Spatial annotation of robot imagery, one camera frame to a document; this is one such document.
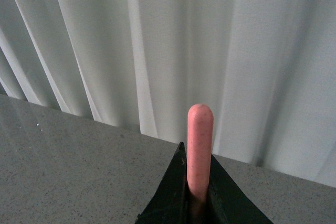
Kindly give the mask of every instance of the pink stick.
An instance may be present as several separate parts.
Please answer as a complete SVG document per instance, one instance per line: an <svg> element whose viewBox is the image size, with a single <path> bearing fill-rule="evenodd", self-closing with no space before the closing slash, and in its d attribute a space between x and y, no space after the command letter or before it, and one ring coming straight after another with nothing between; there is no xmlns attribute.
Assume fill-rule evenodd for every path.
<svg viewBox="0 0 336 224"><path fill-rule="evenodd" d="M204 104L188 113L187 181L190 191L190 223L202 223L209 186L214 116Z"/></svg>

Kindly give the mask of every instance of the granite surface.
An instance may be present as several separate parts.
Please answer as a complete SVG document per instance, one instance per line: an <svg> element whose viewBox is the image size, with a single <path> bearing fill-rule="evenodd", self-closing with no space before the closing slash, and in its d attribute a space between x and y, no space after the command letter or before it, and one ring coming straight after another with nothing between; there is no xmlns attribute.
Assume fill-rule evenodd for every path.
<svg viewBox="0 0 336 224"><path fill-rule="evenodd" d="M134 223L177 145L0 95L0 223ZM217 157L277 223L336 223L336 188Z"/></svg>

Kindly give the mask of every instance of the countertop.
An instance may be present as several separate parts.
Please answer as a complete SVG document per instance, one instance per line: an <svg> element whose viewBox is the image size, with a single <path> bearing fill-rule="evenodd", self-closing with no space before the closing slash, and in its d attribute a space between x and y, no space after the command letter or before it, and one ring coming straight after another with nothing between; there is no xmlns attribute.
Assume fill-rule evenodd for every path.
<svg viewBox="0 0 336 224"><path fill-rule="evenodd" d="M134 223L177 144L0 95L0 223ZM336 223L336 188L216 156L277 223Z"/></svg>

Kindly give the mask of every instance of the sheer curtain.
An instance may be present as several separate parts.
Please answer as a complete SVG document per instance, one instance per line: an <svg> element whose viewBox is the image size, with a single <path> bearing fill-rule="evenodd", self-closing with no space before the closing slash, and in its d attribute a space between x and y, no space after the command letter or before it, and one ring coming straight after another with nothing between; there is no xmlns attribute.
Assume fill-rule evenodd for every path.
<svg viewBox="0 0 336 224"><path fill-rule="evenodd" d="M18 99L336 187L336 0L0 0Z"/></svg>

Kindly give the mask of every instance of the curtain fold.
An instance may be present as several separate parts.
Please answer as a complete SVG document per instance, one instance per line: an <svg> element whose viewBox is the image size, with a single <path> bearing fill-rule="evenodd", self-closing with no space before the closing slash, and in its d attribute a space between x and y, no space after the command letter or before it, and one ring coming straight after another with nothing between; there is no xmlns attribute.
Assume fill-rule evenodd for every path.
<svg viewBox="0 0 336 224"><path fill-rule="evenodd" d="M336 0L0 0L6 93L336 186Z"/></svg>

